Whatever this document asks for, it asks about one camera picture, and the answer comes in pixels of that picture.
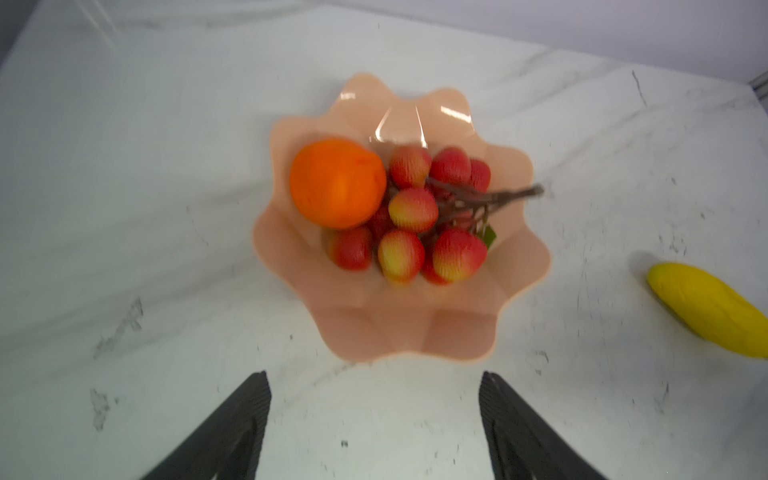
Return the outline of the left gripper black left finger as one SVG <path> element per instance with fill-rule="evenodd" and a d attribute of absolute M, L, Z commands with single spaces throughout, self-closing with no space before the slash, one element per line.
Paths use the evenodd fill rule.
<path fill-rule="evenodd" d="M 250 375 L 146 479 L 254 480 L 268 423 L 267 373 Z"/>

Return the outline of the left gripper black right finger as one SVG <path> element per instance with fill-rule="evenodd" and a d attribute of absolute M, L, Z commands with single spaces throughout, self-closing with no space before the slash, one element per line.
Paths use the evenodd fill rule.
<path fill-rule="evenodd" d="M 483 373 L 478 400 L 496 480 L 605 480 L 500 375 Z"/>

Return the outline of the yellow banana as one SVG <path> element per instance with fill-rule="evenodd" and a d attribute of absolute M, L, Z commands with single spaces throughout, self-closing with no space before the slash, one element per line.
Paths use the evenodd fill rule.
<path fill-rule="evenodd" d="M 686 264 L 659 263 L 646 280 L 701 338 L 745 357 L 767 358 L 767 316 L 717 277 Z"/>

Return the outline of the red lychee bunch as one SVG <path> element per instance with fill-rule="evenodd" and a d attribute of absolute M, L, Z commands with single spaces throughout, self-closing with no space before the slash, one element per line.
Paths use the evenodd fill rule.
<path fill-rule="evenodd" d="M 347 271 L 378 266 L 395 285 L 418 275 L 436 285 L 473 276 L 496 239 L 489 218 L 510 204 L 540 196 L 543 188 L 490 188 L 490 166 L 451 146 L 430 155 L 415 145 L 394 149 L 378 208 L 359 226 L 332 230 L 323 246 Z"/>

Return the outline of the orange fake fruit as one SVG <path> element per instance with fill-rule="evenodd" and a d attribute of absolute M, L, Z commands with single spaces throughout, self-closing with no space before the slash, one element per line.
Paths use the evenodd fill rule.
<path fill-rule="evenodd" d="M 366 223 L 380 207 L 387 182 L 377 154 L 342 138 L 304 146 L 289 172 L 289 191 L 298 211 L 336 230 Z"/>

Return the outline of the peach wavy fruit bowl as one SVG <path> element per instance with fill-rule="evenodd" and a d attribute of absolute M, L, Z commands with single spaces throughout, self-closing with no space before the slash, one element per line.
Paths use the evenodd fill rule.
<path fill-rule="evenodd" d="M 369 73 L 352 76 L 325 114 L 282 118 L 270 134 L 274 191 L 254 225 L 254 247 L 305 304 L 328 348 L 353 363 L 399 353 L 453 360 L 489 354 L 502 311 L 540 283 L 551 265 L 547 246 L 525 221 L 523 203 L 491 217 L 496 240 L 487 262 L 467 280 L 437 286 L 417 278 L 397 286 L 377 268 L 344 271 L 325 253 L 321 228 L 299 213 L 289 193 L 297 152 L 327 137 L 350 139 L 382 157 L 397 144 L 421 143 L 431 152 L 456 145 L 489 164 L 495 189 L 528 187 L 534 177 L 529 156 L 483 140 L 461 92 L 442 88 L 406 100 Z"/>

